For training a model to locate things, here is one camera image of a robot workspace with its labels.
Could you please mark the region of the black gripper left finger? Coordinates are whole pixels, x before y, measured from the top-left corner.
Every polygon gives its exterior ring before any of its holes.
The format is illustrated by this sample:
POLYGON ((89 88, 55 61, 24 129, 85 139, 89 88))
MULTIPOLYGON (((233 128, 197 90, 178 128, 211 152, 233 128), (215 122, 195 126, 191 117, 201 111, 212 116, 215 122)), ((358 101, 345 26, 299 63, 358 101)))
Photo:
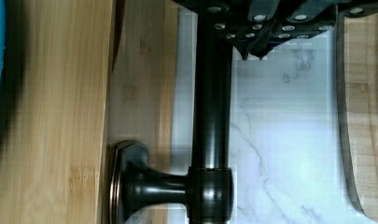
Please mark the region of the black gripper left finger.
POLYGON ((195 12, 246 60, 263 58, 279 45, 273 37, 279 0, 173 0, 195 12))

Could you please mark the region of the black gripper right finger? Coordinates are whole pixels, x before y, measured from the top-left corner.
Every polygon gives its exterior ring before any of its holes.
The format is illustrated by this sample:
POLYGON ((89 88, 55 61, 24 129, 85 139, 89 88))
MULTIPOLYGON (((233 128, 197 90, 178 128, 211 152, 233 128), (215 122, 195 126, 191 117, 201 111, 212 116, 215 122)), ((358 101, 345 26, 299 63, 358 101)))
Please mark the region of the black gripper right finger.
POLYGON ((251 20, 261 28, 251 54, 259 58, 291 38, 311 38, 330 30, 339 16, 378 13, 378 0, 251 0, 251 20))

